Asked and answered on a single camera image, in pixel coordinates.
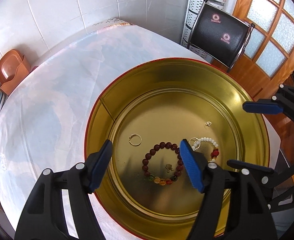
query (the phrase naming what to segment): beaded bracelet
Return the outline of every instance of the beaded bracelet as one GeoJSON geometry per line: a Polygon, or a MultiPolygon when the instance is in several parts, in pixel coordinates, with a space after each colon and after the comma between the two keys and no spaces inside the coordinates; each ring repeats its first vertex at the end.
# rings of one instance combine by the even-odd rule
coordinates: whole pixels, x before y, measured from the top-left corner
{"type": "Polygon", "coordinates": [[[172,182],[175,182],[178,180],[178,177],[181,176],[181,171],[184,169],[183,164],[184,163],[181,159],[180,149],[179,149],[178,145],[175,143],[171,144],[170,142],[167,142],[167,143],[161,142],[160,144],[156,144],[154,146],[154,148],[150,149],[149,153],[146,153],[145,159],[143,159],[142,170],[144,171],[144,175],[146,177],[148,177],[149,181],[153,181],[156,184],[164,186],[164,185],[170,185],[170,184],[172,184],[172,182]],[[154,156],[157,151],[159,151],[160,149],[164,149],[164,148],[171,149],[172,151],[175,151],[175,153],[177,154],[177,158],[178,158],[178,162],[177,162],[178,165],[176,167],[176,171],[175,171],[174,175],[170,177],[170,179],[161,179],[159,177],[155,177],[154,175],[150,174],[150,172],[148,171],[148,166],[147,166],[151,157],[154,156]]]}
{"type": "Polygon", "coordinates": [[[210,154],[211,162],[214,162],[217,159],[217,157],[219,155],[219,149],[218,149],[219,145],[218,145],[218,143],[214,139],[208,138],[208,137],[202,137],[202,138],[198,139],[198,138],[194,137],[194,138],[191,138],[189,140],[189,143],[190,143],[190,141],[192,139],[196,139],[196,141],[194,142],[194,144],[191,146],[191,148],[194,151],[197,150],[200,147],[201,142],[210,142],[210,143],[212,143],[213,146],[214,146],[214,149],[213,149],[213,152],[210,154]]]}

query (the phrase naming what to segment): black chair backrest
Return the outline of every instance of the black chair backrest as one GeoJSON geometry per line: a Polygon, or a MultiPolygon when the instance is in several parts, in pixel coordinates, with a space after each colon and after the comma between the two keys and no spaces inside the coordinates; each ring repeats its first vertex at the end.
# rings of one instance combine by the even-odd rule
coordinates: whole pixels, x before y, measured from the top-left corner
{"type": "Polygon", "coordinates": [[[232,15],[206,3],[195,22],[190,43],[231,67],[249,28],[232,15]]]}

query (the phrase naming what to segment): tablecloth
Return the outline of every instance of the tablecloth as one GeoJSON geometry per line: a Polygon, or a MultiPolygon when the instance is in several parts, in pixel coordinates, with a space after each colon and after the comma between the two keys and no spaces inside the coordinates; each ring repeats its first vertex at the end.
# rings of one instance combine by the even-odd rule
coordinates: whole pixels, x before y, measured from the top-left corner
{"type": "MultiPolygon", "coordinates": [[[[166,57],[204,61],[141,27],[112,26],[71,43],[14,90],[0,112],[0,202],[14,229],[42,170],[68,170],[84,161],[85,129],[100,93],[129,69],[166,57]]],[[[272,127],[268,132],[277,137],[272,127]]],[[[106,239],[138,239],[93,194],[90,200],[106,239]]],[[[69,233],[77,237],[66,190],[63,201],[69,233]]]]}

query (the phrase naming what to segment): yellow bead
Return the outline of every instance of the yellow bead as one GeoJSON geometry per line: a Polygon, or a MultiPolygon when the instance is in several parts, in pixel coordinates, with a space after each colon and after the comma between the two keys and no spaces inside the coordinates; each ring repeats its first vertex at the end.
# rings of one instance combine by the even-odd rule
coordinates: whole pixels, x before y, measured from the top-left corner
{"type": "Polygon", "coordinates": [[[160,178],[159,177],[155,177],[154,178],[154,183],[157,183],[158,184],[159,182],[160,182],[160,178]]]}
{"type": "Polygon", "coordinates": [[[166,185],[166,181],[164,179],[161,179],[159,182],[159,185],[164,186],[166,185]]]}

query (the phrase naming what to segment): green bead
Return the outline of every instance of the green bead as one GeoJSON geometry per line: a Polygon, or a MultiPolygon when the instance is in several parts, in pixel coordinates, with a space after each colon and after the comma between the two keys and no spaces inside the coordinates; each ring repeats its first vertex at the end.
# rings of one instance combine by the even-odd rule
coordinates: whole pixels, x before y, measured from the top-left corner
{"type": "Polygon", "coordinates": [[[178,177],[177,177],[177,176],[172,176],[170,179],[171,179],[172,181],[177,181],[178,177]]]}
{"type": "Polygon", "coordinates": [[[154,181],[154,175],[150,175],[150,176],[148,177],[148,180],[149,180],[149,181],[154,181]]]}

